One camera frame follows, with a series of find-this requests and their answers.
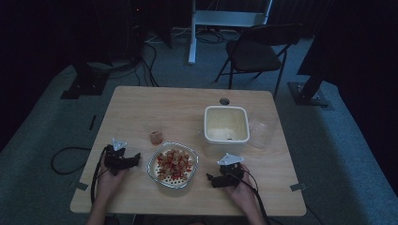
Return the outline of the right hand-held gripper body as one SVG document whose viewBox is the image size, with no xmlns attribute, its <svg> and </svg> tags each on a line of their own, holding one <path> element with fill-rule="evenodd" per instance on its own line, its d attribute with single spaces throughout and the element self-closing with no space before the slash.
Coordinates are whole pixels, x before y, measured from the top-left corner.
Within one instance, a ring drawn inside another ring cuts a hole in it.
<svg viewBox="0 0 398 225">
<path fill-rule="evenodd" d="M 228 153 L 218 161 L 221 175 L 218 176 L 219 180 L 217 182 L 221 188 L 236 187 L 238 185 L 244 174 L 244 170 L 241 167 L 241 162 L 243 161 L 243 157 Z"/>
</svg>

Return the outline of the small brown cup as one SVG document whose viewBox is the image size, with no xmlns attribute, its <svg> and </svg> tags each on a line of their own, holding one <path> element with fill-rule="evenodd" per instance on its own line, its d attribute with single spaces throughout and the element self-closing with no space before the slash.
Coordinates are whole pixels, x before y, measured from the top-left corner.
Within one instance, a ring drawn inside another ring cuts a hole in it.
<svg viewBox="0 0 398 225">
<path fill-rule="evenodd" d="M 159 121 L 150 121 L 148 128 L 151 143 L 154 145 L 161 144 L 163 142 L 162 124 Z"/>
</svg>

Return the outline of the white square container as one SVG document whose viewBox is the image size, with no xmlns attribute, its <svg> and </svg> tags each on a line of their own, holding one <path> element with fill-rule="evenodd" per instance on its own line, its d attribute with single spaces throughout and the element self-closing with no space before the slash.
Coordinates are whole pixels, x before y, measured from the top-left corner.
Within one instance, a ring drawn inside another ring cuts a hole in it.
<svg viewBox="0 0 398 225">
<path fill-rule="evenodd" d="M 250 139 L 248 115 L 241 107 L 208 106 L 204 114 L 208 143 L 244 144 Z"/>
</svg>

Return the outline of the person's left hand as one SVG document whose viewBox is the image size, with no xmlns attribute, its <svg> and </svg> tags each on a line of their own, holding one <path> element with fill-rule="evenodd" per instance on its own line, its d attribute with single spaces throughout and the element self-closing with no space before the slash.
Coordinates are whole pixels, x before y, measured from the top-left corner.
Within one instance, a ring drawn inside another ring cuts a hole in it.
<svg viewBox="0 0 398 225">
<path fill-rule="evenodd" d="M 113 175 L 106 167 L 100 167 L 98 176 L 96 202 L 107 203 L 117 193 L 120 184 L 129 170 L 121 170 Z"/>
</svg>

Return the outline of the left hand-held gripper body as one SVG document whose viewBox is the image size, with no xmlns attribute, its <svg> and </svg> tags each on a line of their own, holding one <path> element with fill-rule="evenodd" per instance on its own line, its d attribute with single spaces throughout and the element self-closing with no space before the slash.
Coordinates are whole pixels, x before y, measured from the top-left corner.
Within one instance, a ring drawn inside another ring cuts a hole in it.
<svg viewBox="0 0 398 225">
<path fill-rule="evenodd" d="M 130 162 L 135 162 L 132 157 L 124 157 L 126 146 L 126 142 L 112 138 L 112 143 L 105 147 L 104 165 L 113 175 L 125 170 Z"/>
</svg>

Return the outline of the clear plastic lid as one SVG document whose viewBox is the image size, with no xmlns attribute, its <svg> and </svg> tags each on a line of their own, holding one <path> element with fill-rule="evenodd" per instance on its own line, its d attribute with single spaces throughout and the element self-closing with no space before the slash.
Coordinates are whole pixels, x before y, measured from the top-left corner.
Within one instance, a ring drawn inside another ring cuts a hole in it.
<svg viewBox="0 0 398 225">
<path fill-rule="evenodd" d="M 249 143 L 255 148 L 265 148 L 271 139 L 271 124 L 259 119 L 253 119 L 249 125 L 251 138 Z"/>
</svg>

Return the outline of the black stand base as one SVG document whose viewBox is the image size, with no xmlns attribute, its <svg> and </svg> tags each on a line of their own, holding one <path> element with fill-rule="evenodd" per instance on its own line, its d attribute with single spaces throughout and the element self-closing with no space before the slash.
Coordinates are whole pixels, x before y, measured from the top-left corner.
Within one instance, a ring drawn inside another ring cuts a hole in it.
<svg viewBox="0 0 398 225">
<path fill-rule="evenodd" d="M 62 99 L 78 99 L 80 96 L 101 96 L 109 78 L 109 73 L 96 71 L 86 62 L 72 64 L 76 77 Z"/>
<path fill-rule="evenodd" d="M 288 87 L 297 105 L 327 108 L 329 101 L 320 90 L 322 76 L 310 76 L 307 82 L 289 82 Z"/>
</svg>

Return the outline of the pile of red beige food pieces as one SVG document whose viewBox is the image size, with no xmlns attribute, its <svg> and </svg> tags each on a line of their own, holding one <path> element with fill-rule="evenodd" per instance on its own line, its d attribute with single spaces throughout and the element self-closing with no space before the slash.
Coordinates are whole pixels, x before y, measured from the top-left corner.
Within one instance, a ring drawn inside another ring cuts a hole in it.
<svg viewBox="0 0 398 225">
<path fill-rule="evenodd" d="M 188 174 L 193 169 L 193 161 L 190 155 L 183 150 L 168 150 L 158 154 L 156 160 L 158 164 L 157 175 L 160 180 L 187 180 Z"/>
</svg>

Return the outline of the white metal desk frame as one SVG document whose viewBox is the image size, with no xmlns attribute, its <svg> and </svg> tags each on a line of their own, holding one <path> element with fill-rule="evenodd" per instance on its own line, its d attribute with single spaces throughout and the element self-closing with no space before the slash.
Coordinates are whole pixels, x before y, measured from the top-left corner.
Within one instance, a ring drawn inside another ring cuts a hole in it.
<svg viewBox="0 0 398 225">
<path fill-rule="evenodd" d="M 191 0 L 191 2 L 191 43 L 188 55 L 189 65 L 193 65 L 196 61 L 197 25 L 250 27 L 257 24 L 266 24 L 268 22 L 273 0 L 265 0 L 265 9 L 262 12 L 200 10 L 196 8 L 196 0 Z"/>
</svg>

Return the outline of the black folding chair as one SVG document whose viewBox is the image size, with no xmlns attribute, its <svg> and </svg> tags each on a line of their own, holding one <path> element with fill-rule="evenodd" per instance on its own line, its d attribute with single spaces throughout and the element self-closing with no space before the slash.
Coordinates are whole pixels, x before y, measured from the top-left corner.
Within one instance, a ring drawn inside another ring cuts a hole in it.
<svg viewBox="0 0 398 225">
<path fill-rule="evenodd" d="M 287 50 L 296 45 L 301 37 L 302 24 L 261 24 L 244 29 L 237 40 L 225 45 L 225 60 L 215 82 L 228 75 L 228 88 L 232 88 L 235 74 L 254 73 L 258 78 L 263 72 L 279 71 L 273 97 L 279 91 L 287 58 Z"/>
</svg>

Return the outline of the person's right hand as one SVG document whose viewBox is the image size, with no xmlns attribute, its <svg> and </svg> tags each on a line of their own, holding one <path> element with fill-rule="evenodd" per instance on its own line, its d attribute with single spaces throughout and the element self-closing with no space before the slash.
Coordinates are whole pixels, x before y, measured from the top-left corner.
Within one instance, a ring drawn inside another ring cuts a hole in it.
<svg viewBox="0 0 398 225">
<path fill-rule="evenodd" d="M 253 206 L 256 204 L 256 198 L 253 192 L 252 182 L 248 175 L 249 169 L 244 164 L 242 164 L 241 167 L 244 170 L 242 182 L 240 182 L 236 187 L 224 187 L 223 190 L 237 206 Z"/>
</svg>

